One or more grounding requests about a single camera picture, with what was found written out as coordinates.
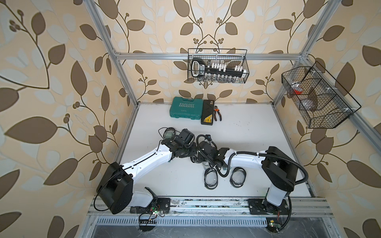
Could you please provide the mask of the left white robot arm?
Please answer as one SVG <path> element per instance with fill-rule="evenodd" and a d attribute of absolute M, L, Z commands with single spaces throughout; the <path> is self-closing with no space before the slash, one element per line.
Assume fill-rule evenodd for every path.
<path fill-rule="evenodd" d="M 112 163 L 108 166 L 97 189 L 96 197 L 100 197 L 112 214 L 123 211 L 132 201 L 136 206 L 148 207 L 154 195 L 149 190 L 149 201 L 137 198 L 142 192 L 134 192 L 134 185 L 143 176 L 160 165 L 174 158 L 187 158 L 197 153 L 196 143 L 182 143 L 177 139 L 164 139 L 151 152 L 125 164 Z"/>

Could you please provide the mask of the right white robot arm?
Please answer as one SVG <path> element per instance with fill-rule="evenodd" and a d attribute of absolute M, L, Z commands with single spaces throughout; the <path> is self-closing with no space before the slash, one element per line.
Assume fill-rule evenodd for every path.
<path fill-rule="evenodd" d="M 308 172 L 305 168 L 288 157 L 280 149 L 270 146 L 263 152 L 236 151 L 230 148 L 217 148 L 210 135 L 198 135 L 203 141 L 195 142 L 198 155 L 192 157 L 194 163 L 207 162 L 206 174 L 214 173 L 217 177 L 229 177 L 235 188 L 243 186 L 243 181 L 235 181 L 235 174 L 240 173 L 246 179 L 246 169 L 262 169 L 271 185 L 265 198 L 249 199 L 251 210 L 265 214 L 275 214 L 284 210 L 291 211 L 290 193 L 296 185 L 305 183 Z"/>

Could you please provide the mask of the green plastic tool case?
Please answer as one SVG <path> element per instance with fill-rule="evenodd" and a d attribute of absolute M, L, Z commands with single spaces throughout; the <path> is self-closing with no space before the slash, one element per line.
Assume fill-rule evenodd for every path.
<path fill-rule="evenodd" d="M 170 117 L 200 120 L 202 114 L 202 99 L 175 97 L 170 108 Z"/>

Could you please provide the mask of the black yellow-label case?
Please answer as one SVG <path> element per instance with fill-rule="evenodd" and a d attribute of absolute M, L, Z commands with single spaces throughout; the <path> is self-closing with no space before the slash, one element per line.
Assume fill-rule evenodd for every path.
<path fill-rule="evenodd" d="M 214 120 L 214 100 L 203 100 L 201 124 L 212 126 Z"/>

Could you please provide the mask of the orange black pliers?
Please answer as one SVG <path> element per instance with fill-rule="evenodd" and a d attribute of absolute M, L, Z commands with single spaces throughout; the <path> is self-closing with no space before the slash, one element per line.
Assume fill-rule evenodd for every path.
<path fill-rule="evenodd" d="M 217 122 L 217 118 L 219 118 L 219 120 L 222 121 L 222 116 L 217 106 L 214 106 L 213 118 L 216 122 Z"/>

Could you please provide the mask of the black socket set holder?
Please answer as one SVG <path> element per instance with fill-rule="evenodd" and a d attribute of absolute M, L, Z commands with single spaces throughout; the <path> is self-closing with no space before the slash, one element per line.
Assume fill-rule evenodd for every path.
<path fill-rule="evenodd" d="M 249 70 L 244 69 L 241 63 L 230 62 L 229 64 L 215 62 L 201 58 L 193 58 L 188 72 L 192 77 L 227 76 L 245 78 L 249 76 Z"/>

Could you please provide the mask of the red item in basket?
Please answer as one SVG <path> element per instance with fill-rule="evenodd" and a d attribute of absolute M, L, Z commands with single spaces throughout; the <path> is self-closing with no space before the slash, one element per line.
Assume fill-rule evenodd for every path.
<path fill-rule="evenodd" d="M 304 88 L 301 86 L 301 83 L 296 82 L 291 85 L 291 92 L 292 95 L 302 95 Z"/>

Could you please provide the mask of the aluminium front rail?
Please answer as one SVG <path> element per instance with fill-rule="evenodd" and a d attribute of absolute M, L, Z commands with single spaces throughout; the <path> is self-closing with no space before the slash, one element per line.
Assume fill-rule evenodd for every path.
<path fill-rule="evenodd" d="M 257 216 L 277 217 L 278 215 L 251 215 L 248 206 L 250 197 L 187 197 L 165 196 L 171 199 L 170 211 L 173 216 Z M 290 214 L 292 218 L 333 218 L 334 215 L 324 198 L 293 197 Z"/>

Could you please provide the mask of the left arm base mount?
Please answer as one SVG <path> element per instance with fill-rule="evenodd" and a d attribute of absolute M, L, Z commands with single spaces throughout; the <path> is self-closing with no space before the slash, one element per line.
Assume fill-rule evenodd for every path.
<path fill-rule="evenodd" d="M 131 214 L 151 213 L 164 216 L 170 211 L 171 199 L 158 197 L 149 187 L 145 191 L 137 191 L 129 204 Z"/>

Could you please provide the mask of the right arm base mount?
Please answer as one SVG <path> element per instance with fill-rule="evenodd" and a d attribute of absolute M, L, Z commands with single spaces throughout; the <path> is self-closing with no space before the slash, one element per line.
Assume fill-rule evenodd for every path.
<path fill-rule="evenodd" d="M 280 206 L 275 206 L 265 198 L 251 198 L 247 200 L 251 215 L 288 215 L 290 207 L 286 199 Z"/>

